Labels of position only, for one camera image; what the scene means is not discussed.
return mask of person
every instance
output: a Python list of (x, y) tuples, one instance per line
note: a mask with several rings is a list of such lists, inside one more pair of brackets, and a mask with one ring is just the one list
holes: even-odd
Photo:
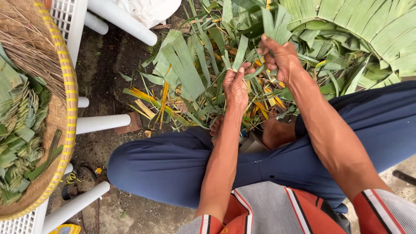
[(292, 93), (294, 124), (264, 122), (270, 149), (238, 153), (248, 105), (244, 63), (227, 71), (225, 116), (211, 135), (188, 128), (119, 146), (108, 178), (121, 190), (196, 208), (180, 234), (348, 233), (352, 201), (363, 234), (416, 233), (416, 205), (396, 196), (378, 173), (416, 153), (416, 82), (340, 96), (329, 102), (301, 66), (292, 43), (262, 36), (266, 68)]

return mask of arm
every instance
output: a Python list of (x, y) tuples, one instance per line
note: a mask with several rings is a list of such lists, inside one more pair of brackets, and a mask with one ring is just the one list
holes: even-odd
[(315, 81), (302, 68), (294, 45), (286, 43), (282, 46), (264, 36), (262, 44), (275, 54), (274, 58), (265, 56), (266, 62), (274, 63), (268, 69), (279, 67), (278, 80), (288, 86), (303, 114), (316, 154), (348, 199), (352, 201), (355, 195), (366, 189), (390, 192), (354, 131), (325, 100)]
[(237, 170), (241, 119), (248, 104), (247, 86), (243, 82), (243, 76), (244, 68), (249, 66), (250, 63), (247, 62), (239, 68), (237, 74), (229, 70), (225, 75), (223, 89), (227, 110), (208, 160), (195, 218), (209, 214), (222, 223), (227, 211)]

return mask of shirt sleeve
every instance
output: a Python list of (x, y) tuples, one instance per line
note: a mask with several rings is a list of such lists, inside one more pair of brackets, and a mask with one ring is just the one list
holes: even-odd
[(204, 214), (183, 225), (176, 234), (219, 234), (223, 224), (214, 216)]
[(381, 189), (367, 189), (353, 200), (362, 234), (416, 233), (416, 205)]

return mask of bamboo basket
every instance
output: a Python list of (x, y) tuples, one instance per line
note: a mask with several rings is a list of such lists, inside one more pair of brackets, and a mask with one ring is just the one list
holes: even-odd
[[(55, 76), (57, 81), (56, 84), (51, 84), (54, 88), (47, 86), (51, 91), (51, 101), (42, 141), (45, 154), (37, 166), (47, 159), (56, 129), (62, 131), (58, 145), (64, 145), (62, 153), (42, 175), (29, 184), (17, 203), (0, 205), (0, 221), (4, 221), (36, 209), (48, 199), (60, 182), (74, 148), (78, 84), (59, 28), (41, 0), (0, 0), (0, 31), (12, 38), (0, 42), (16, 66), (34, 77)], [(23, 45), (29, 47), (29, 55), (20, 58), (16, 52)]]

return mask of basket rim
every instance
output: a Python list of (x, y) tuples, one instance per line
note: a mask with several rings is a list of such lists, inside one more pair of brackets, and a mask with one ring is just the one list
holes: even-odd
[(46, 28), (49, 30), (52, 42), (54, 43), (55, 52), (59, 57), (66, 93), (67, 127), (66, 131), (61, 136), (64, 137), (64, 148), (62, 153), (58, 156), (58, 166), (54, 170), (54, 175), (48, 186), (45, 188), (43, 194), (29, 207), (23, 207), (22, 211), (0, 216), (0, 221), (16, 219), (25, 214), (28, 214), (49, 198), (49, 196), (61, 181), (62, 176), (64, 175), (65, 169), (69, 164), (69, 160), (71, 159), (75, 142), (78, 112), (78, 83), (74, 71), (74, 66), (72, 64), (71, 57), (69, 56), (68, 48), (66, 47), (66, 43), (63, 40), (62, 34), (59, 28), (56, 26), (49, 11), (46, 9), (45, 5), (41, 3), (40, 0), (31, 0), (30, 2), (33, 4), (32, 7), (35, 8), (40, 17), (42, 17)]

